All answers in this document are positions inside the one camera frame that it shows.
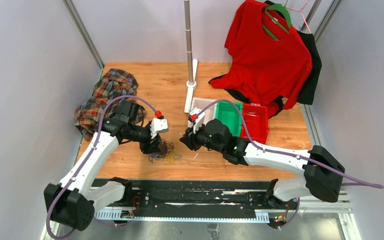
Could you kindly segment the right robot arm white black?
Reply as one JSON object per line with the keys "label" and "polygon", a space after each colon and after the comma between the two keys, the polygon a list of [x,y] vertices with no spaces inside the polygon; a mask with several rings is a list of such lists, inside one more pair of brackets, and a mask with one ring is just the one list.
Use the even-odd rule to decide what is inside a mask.
{"label": "right robot arm white black", "polygon": [[220,120],[194,124],[179,139],[191,151],[205,147],[216,151],[229,163],[264,166],[295,174],[289,179],[274,179],[266,193],[266,203],[274,209],[285,202],[307,196],[321,201],[338,201],[345,168],[323,146],[310,150],[273,147],[231,134]]}

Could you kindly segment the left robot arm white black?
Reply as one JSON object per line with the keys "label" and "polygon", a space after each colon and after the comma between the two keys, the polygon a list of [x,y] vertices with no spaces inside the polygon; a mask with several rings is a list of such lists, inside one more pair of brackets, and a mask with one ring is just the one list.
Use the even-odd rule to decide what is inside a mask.
{"label": "left robot arm white black", "polygon": [[48,232],[52,231],[51,221],[83,231],[108,205],[126,207],[137,203],[129,180],[113,177],[101,187],[91,186],[111,153],[124,142],[139,143],[145,155],[162,152],[160,134],[169,130],[167,119],[155,110],[155,117],[147,125],[137,125],[139,107],[128,100],[116,104],[113,113],[100,118],[90,144],[73,168],[58,184],[46,186],[43,194]]}

